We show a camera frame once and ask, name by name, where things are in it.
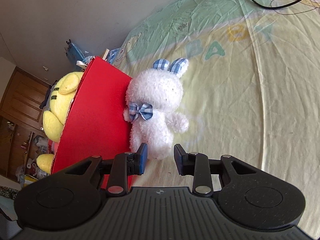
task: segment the white stuffed bunny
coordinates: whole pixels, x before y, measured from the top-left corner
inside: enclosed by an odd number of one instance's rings
[[[175,112],[180,105],[183,87],[179,78],[189,61],[178,58],[171,66],[159,59],[153,68],[133,78],[126,93],[124,119],[132,122],[130,150],[137,152],[141,143],[148,144],[149,159],[163,159],[172,154],[173,132],[188,130],[185,115]]]

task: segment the black cable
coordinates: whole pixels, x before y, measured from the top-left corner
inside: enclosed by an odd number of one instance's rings
[[[251,0],[251,1],[253,1],[256,5],[258,5],[261,8],[264,8],[264,9],[267,9],[267,10],[278,10],[278,9],[283,9],[283,8],[292,6],[292,5],[294,5],[294,4],[298,3],[298,2],[301,2],[302,0],[295,0],[294,2],[285,4],[285,5],[281,5],[281,6],[275,6],[275,7],[264,6],[262,4],[257,3],[255,0]]]

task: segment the wooden door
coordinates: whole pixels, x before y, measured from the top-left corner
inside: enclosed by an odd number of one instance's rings
[[[40,129],[43,111],[39,106],[48,88],[18,71],[14,73],[8,86],[0,114],[18,125],[44,135]]]

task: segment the stuffed toy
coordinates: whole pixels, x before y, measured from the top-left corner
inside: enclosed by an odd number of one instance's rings
[[[69,106],[73,100],[83,72],[72,72],[61,78],[50,97],[50,111],[43,113],[43,129],[47,137],[58,143],[61,133],[66,122]],[[50,169],[53,161],[53,154],[42,154],[36,162],[38,167],[50,174]]]
[[[159,59],[153,68],[144,70],[130,81],[123,115],[127,122],[132,122],[132,152],[137,152],[144,142],[148,144],[149,159],[163,159],[172,154],[173,132],[188,130],[186,116],[175,112],[183,96],[179,78],[188,64],[186,58],[178,58],[171,65],[168,60]]]

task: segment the bunny arm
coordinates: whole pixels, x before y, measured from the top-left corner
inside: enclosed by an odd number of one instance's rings
[[[123,111],[123,119],[127,122],[131,122],[130,114],[129,114],[129,108],[126,107],[126,109]]]
[[[165,115],[165,122],[175,133],[184,133],[189,128],[189,121],[184,114],[172,112]]]

